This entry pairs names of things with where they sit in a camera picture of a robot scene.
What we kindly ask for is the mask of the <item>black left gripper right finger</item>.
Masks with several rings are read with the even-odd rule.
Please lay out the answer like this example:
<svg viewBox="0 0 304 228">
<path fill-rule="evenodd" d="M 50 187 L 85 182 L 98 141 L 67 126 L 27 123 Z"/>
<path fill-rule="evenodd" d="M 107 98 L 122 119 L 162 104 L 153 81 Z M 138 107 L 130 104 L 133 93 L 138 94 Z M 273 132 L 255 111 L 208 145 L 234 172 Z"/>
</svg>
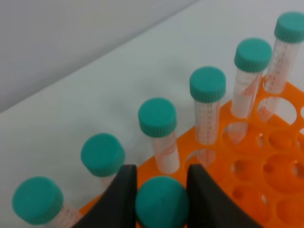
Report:
<svg viewBox="0 0 304 228">
<path fill-rule="evenodd" d="M 189 166 L 186 189 L 190 199 L 187 227 L 261 227 L 223 192 L 201 165 Z"/>
</svg>

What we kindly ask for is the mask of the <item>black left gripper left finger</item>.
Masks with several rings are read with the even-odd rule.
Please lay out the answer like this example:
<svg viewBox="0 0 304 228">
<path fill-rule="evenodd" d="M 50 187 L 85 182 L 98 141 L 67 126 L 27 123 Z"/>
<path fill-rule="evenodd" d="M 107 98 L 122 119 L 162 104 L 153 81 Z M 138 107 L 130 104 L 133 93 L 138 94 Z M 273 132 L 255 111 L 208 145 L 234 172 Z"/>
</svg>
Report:
<svg viewBox="0 0 304 228">
<path fill-rule="evenodd" d="M 137 167 L 123 165 L 97 203 L 74 225 L 75 228 L 136 227 Z"/>
</svg>

